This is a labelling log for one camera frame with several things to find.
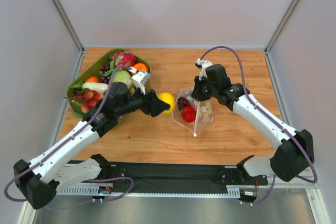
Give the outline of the fake red chili pepper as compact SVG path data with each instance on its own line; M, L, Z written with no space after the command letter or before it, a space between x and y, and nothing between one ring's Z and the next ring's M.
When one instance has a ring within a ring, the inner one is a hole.
M196 114L197 114L196 110L191 105L182 108L182 119L185 122L188 123L195 122Z

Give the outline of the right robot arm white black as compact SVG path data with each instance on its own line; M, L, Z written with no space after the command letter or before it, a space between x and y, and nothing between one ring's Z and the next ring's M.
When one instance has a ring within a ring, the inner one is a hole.
M253 125L275 150L274 155L244 159L243 170L249 176L275 175L289 182L313 164L313 138L309 131L298 131L274 116L242 84L232 84L222 65L208 60L197 60L195 65L200 74L194 78L192 98L216 99Z

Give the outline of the fake yellow lemon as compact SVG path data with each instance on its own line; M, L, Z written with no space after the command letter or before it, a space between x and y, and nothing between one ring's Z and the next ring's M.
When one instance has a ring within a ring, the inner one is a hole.
M163 111L163 114L171 114L175 108L175 97L171 93L163 92L157 96L161 101L167 103L170 108Z

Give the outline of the clear zip top bag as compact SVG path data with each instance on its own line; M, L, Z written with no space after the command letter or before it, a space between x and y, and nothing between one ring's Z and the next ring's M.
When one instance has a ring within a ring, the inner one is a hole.
M191 97L192 89L180 89L180 92L175 96L175 108L172 113L172 118L179 126L192 132L194 137L198 137L200 133L214 121L214 112L209 101L196 101ZM196 110L196 119L193 123L185 122L182 119L182 111L177 108L177 100L179 97L184 97L190 105Z

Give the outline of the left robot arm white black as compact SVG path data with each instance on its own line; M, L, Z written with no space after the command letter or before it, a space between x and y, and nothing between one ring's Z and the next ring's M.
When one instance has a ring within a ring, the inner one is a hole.
M170 107L154 90L136 88L134 93L130 93L126 84L113 83L103 99L64 138L29 162L20 159L14 164L16 187L37 210L48 205L66 187L83 181L101 180L108 169L108 162L101 155L93 155L73 167L64 168L64 165L116 127L120 117L137 110L155 117Z

